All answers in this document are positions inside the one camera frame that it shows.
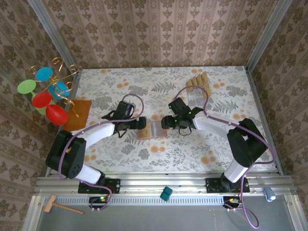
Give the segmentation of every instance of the gray floor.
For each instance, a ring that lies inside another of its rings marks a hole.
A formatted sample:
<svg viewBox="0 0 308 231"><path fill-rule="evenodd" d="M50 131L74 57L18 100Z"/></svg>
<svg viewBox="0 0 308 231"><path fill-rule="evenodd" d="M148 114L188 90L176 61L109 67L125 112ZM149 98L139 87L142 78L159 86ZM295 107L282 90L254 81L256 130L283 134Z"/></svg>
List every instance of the gray floor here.
<svg viewBox="0 0 308 231"><path fill-rule="evenodd" d="M283 197L267 202L246 197L246 206L260 221L259 231L294 231ZM221 206L110 206L85 215L53 207L42 212L38 231L249 231L242 211L227 212Z"/></svg>

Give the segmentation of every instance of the wooden board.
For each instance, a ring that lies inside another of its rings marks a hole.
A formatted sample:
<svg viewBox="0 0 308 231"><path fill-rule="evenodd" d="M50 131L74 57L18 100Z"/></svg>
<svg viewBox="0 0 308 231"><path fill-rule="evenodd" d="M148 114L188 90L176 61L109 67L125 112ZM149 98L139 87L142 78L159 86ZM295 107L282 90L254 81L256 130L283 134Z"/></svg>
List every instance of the wooden board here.
<svg viewBox="0 0 308 231"><path fill-rule="evenodd" d="M73 112L73 105L71 104L68 110L69 119L63 125L63 129L66 131L75 131L86 126L92 104L91 100L73 100L73 102L75 104L74 110L79 115L79 117L77 117Z"/></svg>

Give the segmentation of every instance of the hammer handle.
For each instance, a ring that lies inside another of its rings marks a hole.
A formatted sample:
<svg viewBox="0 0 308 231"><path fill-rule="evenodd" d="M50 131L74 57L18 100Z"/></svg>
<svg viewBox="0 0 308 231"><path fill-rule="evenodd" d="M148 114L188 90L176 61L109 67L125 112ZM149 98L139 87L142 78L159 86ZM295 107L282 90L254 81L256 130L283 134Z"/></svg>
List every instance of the hammer handle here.
<svg viewBox="0 0 308 231"><path fill-rule="evenodd" d="M72 211L72 212L80 213L80 214L82 214L82 215L85 214L84 211L81 211L81 210L78 210L78 209L75 209L75 208L71 208L71 207L67 207L67 206L64 206L64 205L60 205L60 204L57 204L57 203L55 203L55 202L53 202L52 205L53 205L53 206L57 206L57 207L59 207L59 208L64 208L64 209L69 210L69 211Z"/></svg>

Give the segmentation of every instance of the cable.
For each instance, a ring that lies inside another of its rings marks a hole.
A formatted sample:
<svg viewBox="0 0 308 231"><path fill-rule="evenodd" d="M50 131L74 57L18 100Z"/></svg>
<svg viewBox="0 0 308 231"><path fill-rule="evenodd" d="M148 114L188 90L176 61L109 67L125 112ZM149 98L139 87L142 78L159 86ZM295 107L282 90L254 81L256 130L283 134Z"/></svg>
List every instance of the cable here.
<svg viewBox="0 0 308 231"><path fill-rule="evenodd" d="M242 201L242 206L243 206L243 207L240 207L240 208L237 208L237 209L242 209L242 210L244 211L245 217L246 217L248 223L250 224L250 226L251 226L252 228L254 228L254 229L258 229L258 228L259 228L259 221L258 221L256 215L255 215L251 210L245 208L244 198L243 198L244 178L245 178L246 174L248 173L248 171L251 169L252 166L254 166L254 165L266 165L266 164L272 164L272 163L274 163L274 162L276 161L276 158L277 158L277 153L276 153L276 151L275 151L274 149L272 149L272 147L271 147L262 137L260 137L259 135L255 134L254 132L252 132L252 131L250 131L250 130L248 130L248 129L246 129L246 128L240 126L240 125L237 125L237 124L235 124L235 123L232 123L232 122L229 122L229 121L226 121L226 120L223 120L223 119L220 119L220 118L216 118L216 117L213 117L213 116L209 115L209 114L206 112L206 105L207 105L209 96L208 96L207 91L206 91L205 89L203 89L202 87L200 87L200 86L195 86L195 85L186 86L186 87L182 88L182 89L178 92L178 94L175 96L175 99L178 97L178 95L179 95L182 91L184 91L184 90L187 89L187 88L199 88L199 89L201 89L203 92L205 92L205 94L206 94L206 101L205 101L204 106L203 106L203 112L204 112L204 114L205 114L206 117L208 117L208 118L210 118L210 119L213 119L213 120L215 120L215 121L224 123L224 124L232 125L232 126L234 126L234 127L237 127L237 128L239 128L239 129L241 129L241 130L243 130L243 131L245 131L245 132L247 132L247 133L253 135L253 136L256 137L258 140L260 140L260 141L270 150L270 152L271 152L271 154L272 154L272 156L273 156L273 159L272 159L271 161L267 161L267 162L255 162L254 164L252 164L252 165L247 169L247 171L243 174L243 176L242 176L242 178L241 178L240 199L241 199L241 201ZM249 212L255 217L255 219L256 219L256 221L257 221L257 225L256 225L256 226L253 225L253 223L252 223L251 220L249 219L249 217L248 217L248 215L247 215L247 211L249 211Z"/></svg>
<svg viewBox="0 0 308 231"><path fill-rule="evenodd" d="M66 154L66 150L68 149L68 147L69 147L69 145L71 144L71 142L72 142L77 136L83 134L84 132L87 132L87 131L91 130L92 128L96 128L96 127L98 127L98 126L100 126L100 125L102 125L102 124L114 123L114 122L129 122L129 121L133 121L133 120L139 118L139 117L142 115L142 113L143 113L143 111L144 111L144 103L143 103L142 98L140 98L140 96L135 95L135 94L127 94L127 95L125 95L125 96L123 97L122 100L124 100L124 99L125 99L126 97L128 97L128 96L135 96L135 97L137 97L137 98L141 101L142 110L141 110L141 112L139 113L139 115L136 116L135 118L131 118L131 119L106 120L106 121L103 121L103 122L100 122L100 123L97 123L97 124L93 124L93 125L91 125L91 126L85 128L85 129L83 129L82 131L76 133L74 136L72 136L72 138L66 143L66 146L65 146L64 149L63 149L63 152L62 152L62 155L61 155L61 158L60 158L60 161L59 161L58 173L59 173L59 178L60 178L60 180L65 180L65 178L62 177L62 164L63 164L63 160L64 160L64 157L65 157L65 154ZM107 207L107 205L109 204L110 199L111 199L111 196L112 196L111 190L110 190L109 188L107 188L107 187L104 187L104 186L90 184L90 183L85 182L85 181L81 181L81 182L84 183L84 184L86 184L86 185L88 185L88 186L90 186L90 187L93 187L93 188L106 189L106 190L109 192L109 195L110 195L110 196L108 197L108 201L106 201L106 204L105 204L99 211L105 209L105 208Z"/></svg>

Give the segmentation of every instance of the table surface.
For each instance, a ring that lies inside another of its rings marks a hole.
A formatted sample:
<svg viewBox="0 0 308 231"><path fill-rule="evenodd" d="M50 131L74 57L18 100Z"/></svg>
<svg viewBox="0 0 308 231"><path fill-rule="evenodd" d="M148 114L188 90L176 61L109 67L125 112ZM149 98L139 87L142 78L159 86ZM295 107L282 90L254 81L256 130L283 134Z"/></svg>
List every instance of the table surface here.
<svg viewBox="0 0 308 231"><path fill-rule="evenodd" d="M124 69L88 69L80 75L76 99L91 100L87 126L102 121L101 117L115 110L125 94L139 95L145 105L142 116L161 120L172 115L168 108L173 97L186 82L206 71L212 90L207 111L214 116L240 121L254 121L265 136L255 99L244 67L158 67ZM181 98L187 103L187 93ZM135 97L127 97L136 104ZM229 142L207 131L193 130L189 136L169 130L166 138L139 141L137 131L129 130L123 138L105 138L86 150L85 163L101 171L223 171L232 161ZM259 161L269 161L267 150ZM275 170L275 165L259 165L252 170Z"/></svg>

